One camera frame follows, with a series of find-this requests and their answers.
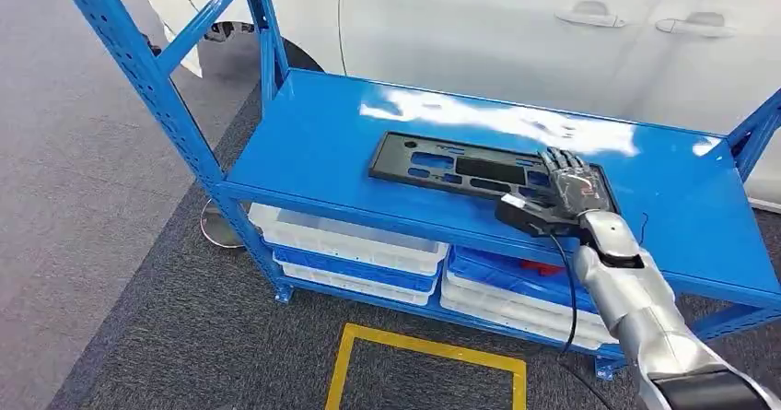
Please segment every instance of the black plastic panel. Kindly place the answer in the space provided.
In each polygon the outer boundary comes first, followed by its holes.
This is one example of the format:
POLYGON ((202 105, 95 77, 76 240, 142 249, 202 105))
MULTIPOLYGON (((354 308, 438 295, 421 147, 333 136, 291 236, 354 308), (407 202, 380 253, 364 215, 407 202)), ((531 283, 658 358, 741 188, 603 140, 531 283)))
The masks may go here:
MULTIPOLYGON (((601 167, 591 166, 604 180, 601 167)), ((371 160, 369 175, 485 198, 519 193, 543 206, 554 202, 548 169, 536 154, 418 135, 385 133, 371 160)), ((612 194, 611 204, 617 212, 612 194)))

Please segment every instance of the yellow square floor marking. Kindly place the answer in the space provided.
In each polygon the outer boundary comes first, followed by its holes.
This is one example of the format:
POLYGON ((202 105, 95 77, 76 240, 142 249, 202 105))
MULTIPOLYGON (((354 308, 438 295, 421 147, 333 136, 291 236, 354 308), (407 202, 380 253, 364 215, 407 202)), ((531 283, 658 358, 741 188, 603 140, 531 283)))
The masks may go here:
POLYGON ((328 399, 325 402, 326 410, 339 409, 344 382, 347 379, 347 366, 350 364, 350 355, 353 352, 353 342, 356 338, 386 346, 406 348, 436 357, 448 357, 479 366, 511 371, 513 374, 512 409, 526 410, 526 363, 520 359, 451 346, 450 344, 435 343, 403 334, 392 334, 352 323, 346 324, 342 332, 342 342, 339 344, 339 353, 336 356, 336 365, 331 377, 331 388, 328 390, 328 399))

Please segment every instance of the white storage bin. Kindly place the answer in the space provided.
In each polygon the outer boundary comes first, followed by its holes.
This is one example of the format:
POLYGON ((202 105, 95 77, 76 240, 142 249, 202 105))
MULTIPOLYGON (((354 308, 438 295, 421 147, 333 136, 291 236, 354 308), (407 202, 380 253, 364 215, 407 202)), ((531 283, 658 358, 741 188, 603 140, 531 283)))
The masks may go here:
POLYGON ((278 261, 276 257, 274 257, 274 261, 282 266, 282 271, 285 272, 285 275, 287 276, 306 279, 307 281, 343 288, 345 290, 352 290, 354 292, 365 293, 375 297, 395 299, 418 306, 425 306, 428 302, 428 298, 434 293, 434 289, 437 288, 437 283, 434 283, 430 291, 421 292, 409 288, 391 286, 390 284, 382 284, 368 279, 356 278, 354 276, 336 274, 334 272, 315 269, 305 265, 286 263, 278 261))
MULTIPOLYGON (((569 336, 572 323, 568 307, 461 278, 450 271, 442 280, 441 306, 562 342, 569 336)), ((577 311, 573 344, 596 349, 613 343, 618 341, 608 333, 599 315, 577 311)))
POLYGON ((420 275, 435 274, 449 248, 441 242, 257 203, 249 218, 272 244, 420 275))

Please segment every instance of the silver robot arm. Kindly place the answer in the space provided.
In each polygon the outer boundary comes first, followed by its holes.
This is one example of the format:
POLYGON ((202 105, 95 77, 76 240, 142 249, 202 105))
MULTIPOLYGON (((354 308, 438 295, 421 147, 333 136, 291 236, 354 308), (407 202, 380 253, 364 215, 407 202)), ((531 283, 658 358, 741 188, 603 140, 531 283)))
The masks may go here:
POLYGON ((697 338, 675 295, 620 216, 579 216, 589 237, 573 270, 639 381, 648 410, 778 410, 781 402, 697 338))
POLYGON ((506 194, 496 218, 534 236, 578 237, 573 270, 618 339, 648 410, 781 410, 781 402, 697 338, 651 254, 617 211, 608 182, 570 152, 540 154, 555 207, 506 194))

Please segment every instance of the shelf top surface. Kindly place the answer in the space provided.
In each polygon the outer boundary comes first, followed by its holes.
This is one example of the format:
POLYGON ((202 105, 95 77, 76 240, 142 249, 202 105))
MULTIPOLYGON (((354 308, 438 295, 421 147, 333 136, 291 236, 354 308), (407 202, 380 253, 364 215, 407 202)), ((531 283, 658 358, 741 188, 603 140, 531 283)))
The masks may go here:
POLYGON ((647 216, 643 245, 663 271, 781 300, 718 135, 296 69, 264 110, 227 177, 254 201, 489 252, 552 254, 549 239, 496 220, 492 200, 371 178, 368 168, 388 131, 526 153, 556 146, 602 165, 638 238, 647 216))

